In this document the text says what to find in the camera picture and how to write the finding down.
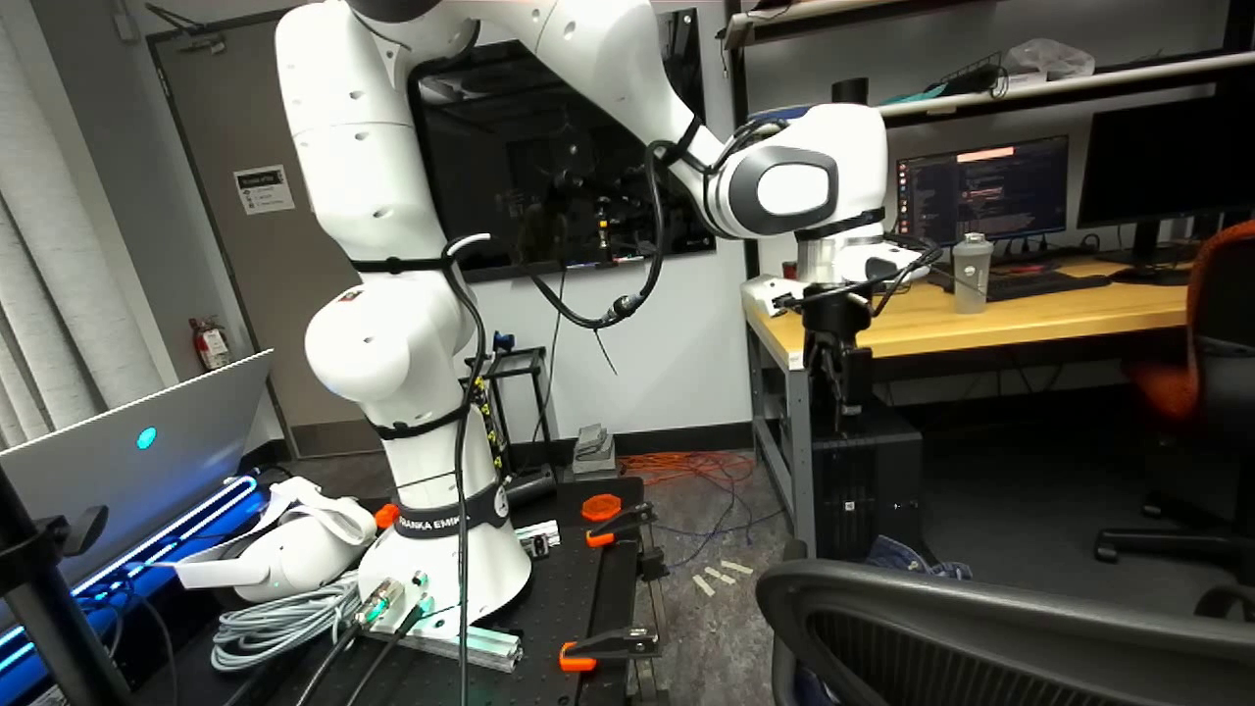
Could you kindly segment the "black computer tower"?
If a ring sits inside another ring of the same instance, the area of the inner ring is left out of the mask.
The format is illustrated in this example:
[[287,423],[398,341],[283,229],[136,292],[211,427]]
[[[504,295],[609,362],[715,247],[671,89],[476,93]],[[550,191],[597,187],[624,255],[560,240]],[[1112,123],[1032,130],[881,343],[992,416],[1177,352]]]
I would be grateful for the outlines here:
[[922,434],[875,398],[812,441],[812,556],[863,561],[880,535],[922,549]]

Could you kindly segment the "black mesh office chair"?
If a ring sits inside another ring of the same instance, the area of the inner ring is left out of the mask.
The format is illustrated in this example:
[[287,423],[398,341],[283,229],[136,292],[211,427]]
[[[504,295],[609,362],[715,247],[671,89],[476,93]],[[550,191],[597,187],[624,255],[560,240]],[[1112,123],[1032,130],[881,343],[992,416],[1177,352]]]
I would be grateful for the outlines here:
[[835,706],[1255,706],[1250,589],[1192,616],[1047,591],[789,559],[756,584],[777,702],[803,668]]

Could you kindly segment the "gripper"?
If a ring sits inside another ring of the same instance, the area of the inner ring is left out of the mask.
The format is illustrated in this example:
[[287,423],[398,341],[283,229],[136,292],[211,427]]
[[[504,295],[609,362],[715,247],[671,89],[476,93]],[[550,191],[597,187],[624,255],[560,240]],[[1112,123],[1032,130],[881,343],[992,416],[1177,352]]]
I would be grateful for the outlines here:
[[[852,434],[863,424],[873,385],[863,377],[873,349],[858,344],[858,334],[873,321],[870,287],[838,293],[833,287],[807,287],[817,298],[802,305],[803,361],[808,371],[812,434],[835,434],[835,393],[840,385],[840,433]],[[858,379],[847,379],[853,375]]]

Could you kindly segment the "grey foot pedal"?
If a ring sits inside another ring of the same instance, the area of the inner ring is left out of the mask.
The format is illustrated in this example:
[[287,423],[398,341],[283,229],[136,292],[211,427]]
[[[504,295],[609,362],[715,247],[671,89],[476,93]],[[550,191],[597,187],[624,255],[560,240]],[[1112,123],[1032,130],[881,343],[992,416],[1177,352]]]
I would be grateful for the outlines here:
[[616,460],[612,433],[607,431],[601,424],[579,429],[577,441],[574,443],[571,474],[574,474],[574,479],[609,479],[619,477],[620,468]]

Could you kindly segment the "window blinds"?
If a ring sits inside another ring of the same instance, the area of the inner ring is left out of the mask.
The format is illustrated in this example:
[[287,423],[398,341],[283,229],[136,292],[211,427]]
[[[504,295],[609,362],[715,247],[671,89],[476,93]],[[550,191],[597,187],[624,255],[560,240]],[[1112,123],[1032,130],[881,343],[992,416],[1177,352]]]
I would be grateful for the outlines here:
[[0,15],[0,450],[162,387]]

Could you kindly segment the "silver laptop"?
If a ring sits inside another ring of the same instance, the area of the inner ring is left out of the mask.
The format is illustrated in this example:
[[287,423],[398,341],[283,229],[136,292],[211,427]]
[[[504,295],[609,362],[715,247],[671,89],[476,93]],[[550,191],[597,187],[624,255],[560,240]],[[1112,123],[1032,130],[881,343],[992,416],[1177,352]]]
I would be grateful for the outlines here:
[[241,464],[270,366],[265,350],[0,451],[33,518],[108,510],[94,545],[59,568],[94,637],[115,626],[125,586],[164,576],[197,533],[257,492]]

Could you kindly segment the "shelf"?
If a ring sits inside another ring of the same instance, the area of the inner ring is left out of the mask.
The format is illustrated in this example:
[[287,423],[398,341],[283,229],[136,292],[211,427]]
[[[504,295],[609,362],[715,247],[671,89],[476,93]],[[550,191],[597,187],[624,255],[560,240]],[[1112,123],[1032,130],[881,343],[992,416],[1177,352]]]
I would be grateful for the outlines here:
[[[744,49],[759,44],[792,40],[878,20],[897,20],[931,13],[995,3],[996,0],[807,0],[768,10],[740,13],[735,0],[725,0],[725,28],[718,33],[725,56],[730,58],[733,112],[747,117],[748,93],[743,59]],[[1071,76],[1035,85],[1008,87],[981,93],[944,95],[929,100],[881,107],[887,128],[937,124],[960,118],[1003,115],[1003,113],[1047,107],[1071,107],[1086,100],[1135,95],[1204,84],[1227,84],[1255,76],[1255,0],[1229,0],[1221,48],[1195,54],[1133,61],[1119,71],[1096,76]]]

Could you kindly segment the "small white device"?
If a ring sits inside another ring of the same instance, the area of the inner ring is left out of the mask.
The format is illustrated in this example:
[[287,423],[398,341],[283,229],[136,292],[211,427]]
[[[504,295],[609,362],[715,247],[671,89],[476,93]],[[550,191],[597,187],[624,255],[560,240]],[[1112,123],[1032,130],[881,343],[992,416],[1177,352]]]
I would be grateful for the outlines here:
[[532,561],[548,557],[556,545],[561,545],[562,540],[561,529],[556,520],[516,528],[515,537]]

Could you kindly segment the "blue denim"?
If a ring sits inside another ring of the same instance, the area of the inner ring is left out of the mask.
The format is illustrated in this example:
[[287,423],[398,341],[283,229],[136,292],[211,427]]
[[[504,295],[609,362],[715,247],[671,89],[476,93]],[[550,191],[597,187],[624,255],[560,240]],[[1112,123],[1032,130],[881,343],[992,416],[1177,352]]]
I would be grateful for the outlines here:
[[[887,535],[876,537],[863,563],[892,571],[949,578],[950,581],[973,581],[974,577],[973,569],[968,564],[930,561],[911,545],[890,539]],[[841,701],[835,696],[832,688],[817,678],[811,670],[801,666],[794,671],[793,698],[796,706],[841,706]]]

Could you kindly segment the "clear plastic bag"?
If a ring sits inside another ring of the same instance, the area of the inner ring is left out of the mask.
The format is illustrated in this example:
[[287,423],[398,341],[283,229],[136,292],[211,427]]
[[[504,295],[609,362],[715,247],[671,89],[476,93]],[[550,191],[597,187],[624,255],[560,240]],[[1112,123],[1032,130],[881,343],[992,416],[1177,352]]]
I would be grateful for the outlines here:
[[1071,44],[1050,38],[1032,38],[1008,49],[1001,66],[1009,75],[1045,75],[1047,80],[1093,76],[1096,58]]

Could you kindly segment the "aluminium rail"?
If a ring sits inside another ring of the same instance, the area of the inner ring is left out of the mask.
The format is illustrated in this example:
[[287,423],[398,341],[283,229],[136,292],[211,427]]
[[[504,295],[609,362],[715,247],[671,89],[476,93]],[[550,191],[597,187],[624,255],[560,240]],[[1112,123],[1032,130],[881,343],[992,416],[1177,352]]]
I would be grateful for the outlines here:
[[[420,653],[457,660],[461,645],[458,635],[446,635],[443,631],[435,630],[435,623],[443,623],[443,618],[454,608],[454,606],[439,611],[420,608],[420,619],[399,640],[398,645]],[[392,640],[393,630],[387,630],[382,624],[382,618],[373,623],[363,623],[358,618],[360,616],[355,614],[350,624],[358,627],[360,635],[364,637],[380,640],[382,643]],[[468,626],[466,651],[471,665],[505,673],[515,672],[522,655],[525,655],[522,640],[518,635],[497,630],[479,630],[479,627],[474,626]]]

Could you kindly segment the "white headset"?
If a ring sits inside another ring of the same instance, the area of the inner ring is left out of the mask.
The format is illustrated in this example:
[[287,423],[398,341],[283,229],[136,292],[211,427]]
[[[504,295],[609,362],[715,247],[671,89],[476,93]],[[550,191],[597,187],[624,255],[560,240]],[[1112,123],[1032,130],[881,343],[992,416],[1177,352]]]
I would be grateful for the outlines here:
[[300,477],[270,488],[257,524],[233,540],[164,562],[187,589],[231,589],[250,604],[338,581],[376,539],[376,518],[353,497],[325,497]]

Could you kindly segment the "black wall screen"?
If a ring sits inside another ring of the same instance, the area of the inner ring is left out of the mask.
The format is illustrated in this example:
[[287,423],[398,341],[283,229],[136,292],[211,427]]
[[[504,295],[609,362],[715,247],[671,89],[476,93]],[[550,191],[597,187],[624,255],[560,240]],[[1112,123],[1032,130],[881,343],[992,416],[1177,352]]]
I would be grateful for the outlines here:
[[415,66],[408,97],[435,214],[473,282],[612,270],[653,255],[644,143],[516,40]]

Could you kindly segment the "black and orange clamp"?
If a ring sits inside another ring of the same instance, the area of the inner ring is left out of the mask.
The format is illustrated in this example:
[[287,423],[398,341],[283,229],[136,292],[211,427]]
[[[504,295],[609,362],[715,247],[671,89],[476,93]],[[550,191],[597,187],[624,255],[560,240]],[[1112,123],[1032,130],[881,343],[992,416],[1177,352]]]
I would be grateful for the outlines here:
[[584,640],[570,640],[558,651],[562,672],[594,672],[601,662],[650,660],[661,652],[661,635],[655,630],[606,630]]
[[592,523],[584,532],[584,544],[589,548],[605,548],[617,540],[619,533],[650,525],[656,520],[653,502],[636,502],[628,505],[614,493],[596,493],[584,500],[579,513]]

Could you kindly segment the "red fire extinguisher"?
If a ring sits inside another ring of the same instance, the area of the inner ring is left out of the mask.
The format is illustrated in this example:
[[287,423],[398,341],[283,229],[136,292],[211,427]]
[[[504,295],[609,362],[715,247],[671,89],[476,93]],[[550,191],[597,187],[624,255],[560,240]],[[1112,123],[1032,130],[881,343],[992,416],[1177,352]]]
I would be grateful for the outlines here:
[[227,367],[233,362],[223,326],[217,319],[188,319],[192,329],[193,349],[198,354],[206,374]]

